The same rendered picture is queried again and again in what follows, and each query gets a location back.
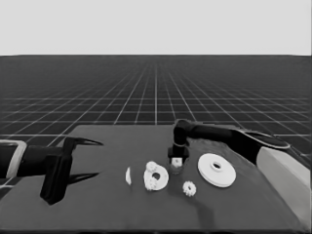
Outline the white round carrier with pins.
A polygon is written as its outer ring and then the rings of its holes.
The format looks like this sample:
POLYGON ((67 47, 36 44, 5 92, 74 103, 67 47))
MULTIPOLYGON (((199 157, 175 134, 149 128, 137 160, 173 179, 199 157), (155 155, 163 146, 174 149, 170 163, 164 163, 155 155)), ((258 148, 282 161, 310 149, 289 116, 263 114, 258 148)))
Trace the white round carrier with pins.
POLYGON ((149 172, 145 166, 143 180, 146 181, 147 179, 151 177, 154 177, 157 179, 157 187, 153 191, 159 191, 159 190, 164 189, 169 182, 169 174, 167 170, 163 166, 158 165, 158 164, 157 164, 157 169, 153 173, 149 172))

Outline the large thick white disc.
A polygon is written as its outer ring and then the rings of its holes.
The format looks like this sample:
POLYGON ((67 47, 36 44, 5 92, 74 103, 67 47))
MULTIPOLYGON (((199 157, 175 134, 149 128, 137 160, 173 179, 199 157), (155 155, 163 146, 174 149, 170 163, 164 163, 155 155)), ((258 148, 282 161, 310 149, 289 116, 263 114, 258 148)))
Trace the large thick white disc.
POLYGON ((216 187, 229 187, 236 179, 236 171, 231 163, 217 154, 203 154, 199 157, 197 167, 200 175, 216 187))

